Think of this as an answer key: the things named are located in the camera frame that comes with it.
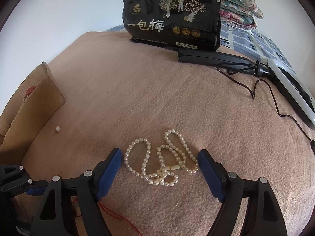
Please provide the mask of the folded floral quilt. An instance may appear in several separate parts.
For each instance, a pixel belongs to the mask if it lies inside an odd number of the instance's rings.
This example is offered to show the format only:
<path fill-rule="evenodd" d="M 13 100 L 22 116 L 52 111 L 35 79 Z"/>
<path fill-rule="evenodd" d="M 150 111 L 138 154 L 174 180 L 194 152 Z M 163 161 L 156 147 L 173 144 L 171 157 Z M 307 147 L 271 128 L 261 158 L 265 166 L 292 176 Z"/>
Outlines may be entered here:
<path fill-rule="evenodd" d="M 221 21 L 233 27 L 256 29 L 257 20 L 263 18 L 263 12 L 255 0 L 215 0 L 215 3 L 220 3 Z M 188 22 L 192 22 L 199 12 L 207 11 L 200 0 L 161 0 L 159 7 L 165 11 L 166 18 L 170 17 L 171 10 L 186 11 L 188 15 L 184 20 Z"/>

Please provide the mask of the black folded tripod stand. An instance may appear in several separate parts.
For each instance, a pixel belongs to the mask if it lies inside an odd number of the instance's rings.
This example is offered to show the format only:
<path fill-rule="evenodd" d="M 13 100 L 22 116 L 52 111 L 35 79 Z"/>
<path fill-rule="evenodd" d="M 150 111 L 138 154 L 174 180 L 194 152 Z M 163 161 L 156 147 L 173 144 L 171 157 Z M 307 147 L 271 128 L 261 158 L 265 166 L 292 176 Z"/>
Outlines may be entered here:
<path fill-rule="evenodd" d="M 178 61 L 182 63 L 224 68 L 229 74 L 243 73 L 254 75 L 256 77 L 268 77 L 273 75 L 273 71 L 259 61 L 253 62 L 241 56 L 221 52 L 202 52 L 179 49 Z"/>

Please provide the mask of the white pearl earring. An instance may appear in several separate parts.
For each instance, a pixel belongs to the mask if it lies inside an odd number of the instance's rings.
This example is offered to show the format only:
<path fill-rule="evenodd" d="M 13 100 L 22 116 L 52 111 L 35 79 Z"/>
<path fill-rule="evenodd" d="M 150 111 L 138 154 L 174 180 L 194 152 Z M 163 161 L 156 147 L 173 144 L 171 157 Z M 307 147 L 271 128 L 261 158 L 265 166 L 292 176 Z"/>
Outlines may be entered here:
<path fill-rule="evenodd" d="M 55 131 L 56 131 L 57 133 L 61 132 L 61 127 L 60 127 L 60 126 L 57 126 L 56 129 L 55 129 Z"/>

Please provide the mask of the pink bed blanket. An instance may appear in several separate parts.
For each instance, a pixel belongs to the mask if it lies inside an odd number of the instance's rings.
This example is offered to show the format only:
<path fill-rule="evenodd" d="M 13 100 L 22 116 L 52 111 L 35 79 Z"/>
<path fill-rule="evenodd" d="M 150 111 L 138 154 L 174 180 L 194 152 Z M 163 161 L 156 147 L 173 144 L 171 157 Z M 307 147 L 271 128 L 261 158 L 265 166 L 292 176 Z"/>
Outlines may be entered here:
<path fill-rule="evenodd" d="M 270 182 L 289 235 L 314 208 L 309 129 L 272 85 L 180 63 L 177 53 L 133 43 L 127 32 L 88 32 L 48 64 L 66 102 L 34 138 L 21 165 L 35 180 L 77 177 L 144 137 L 156 149 L 175 129 L 196 155 L 207 149 L 228 171 Z"/>

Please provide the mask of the open cardboard box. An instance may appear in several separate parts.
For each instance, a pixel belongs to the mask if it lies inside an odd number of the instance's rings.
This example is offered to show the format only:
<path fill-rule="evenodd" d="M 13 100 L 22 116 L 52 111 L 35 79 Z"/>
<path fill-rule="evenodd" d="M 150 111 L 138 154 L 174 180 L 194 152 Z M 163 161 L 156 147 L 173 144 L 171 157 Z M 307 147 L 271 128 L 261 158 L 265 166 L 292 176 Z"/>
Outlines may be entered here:
<path fill-rule="evenodd" d="M 38 132 L 65 102 L 47 63 L 42 62 L 1 114 L 1 164 L 20 164 Z"/>

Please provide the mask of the black plum snack bag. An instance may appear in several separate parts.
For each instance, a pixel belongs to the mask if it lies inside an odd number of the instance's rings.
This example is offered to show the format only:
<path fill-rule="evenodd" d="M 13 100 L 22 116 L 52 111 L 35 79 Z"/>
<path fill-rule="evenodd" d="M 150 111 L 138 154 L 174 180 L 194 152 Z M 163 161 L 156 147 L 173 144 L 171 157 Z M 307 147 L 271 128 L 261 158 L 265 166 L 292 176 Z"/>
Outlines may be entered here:
<path fill-rule="evenodd" d="M 134 42 L 213 52 L 220 47 L 221 0 L 123 0 Z"/>

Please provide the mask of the blue checked bed sheet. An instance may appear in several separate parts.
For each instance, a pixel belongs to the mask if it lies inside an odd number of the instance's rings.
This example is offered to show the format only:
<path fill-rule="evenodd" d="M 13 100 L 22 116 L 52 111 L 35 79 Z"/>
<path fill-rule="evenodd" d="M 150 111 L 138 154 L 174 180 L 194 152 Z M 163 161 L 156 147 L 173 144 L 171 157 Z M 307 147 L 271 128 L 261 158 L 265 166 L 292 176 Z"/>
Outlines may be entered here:
<path fill-rule="evenodd" d="M 254 30 L 244 30 L 222 23 L 220 36 L 220 45 L 238 52 L 238 56 L 244 55 L 261 63 L 275 59 L 283 63 L 283 69 L 295 73 L 277 45 L 271 39 Z"/>

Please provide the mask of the blue bangle with red string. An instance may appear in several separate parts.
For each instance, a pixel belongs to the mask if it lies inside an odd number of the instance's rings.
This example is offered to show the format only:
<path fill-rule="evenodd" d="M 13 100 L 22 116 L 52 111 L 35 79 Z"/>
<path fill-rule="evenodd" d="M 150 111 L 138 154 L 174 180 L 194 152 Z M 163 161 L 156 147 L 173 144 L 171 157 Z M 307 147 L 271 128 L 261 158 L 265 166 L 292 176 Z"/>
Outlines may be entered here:
<path fill-rule="evenodd" d="M 73 208 L 73 211 L 75 213 L 75 218 L 79 218 L 82 216 L 81 214 L 81 210 L 79 208 L 79 199 L 78 197 L 74 197 L 74 196 L 71 196 L 71 203 L 72 203 L 72 208 Z M 140 232 L 140 230 L 138 230 L 138 228 L 136 228 L 129 220 L 127 220 L 125 217 L 121 216 L 120 214 L 114 212 L 113 210 L 107 208 L 105 205 L 103 205 L 100 201 L 98 202 L 99 204 L 99 207 L 101 208 L 101 210 L 103 212 L 105 212 L 107 215 L 117 219 L 117 220 L 123 220 L 125 221 L 126 223 L 128 223 L 137 233 L 138 235 L 140 236 L 143 236 Z"/>

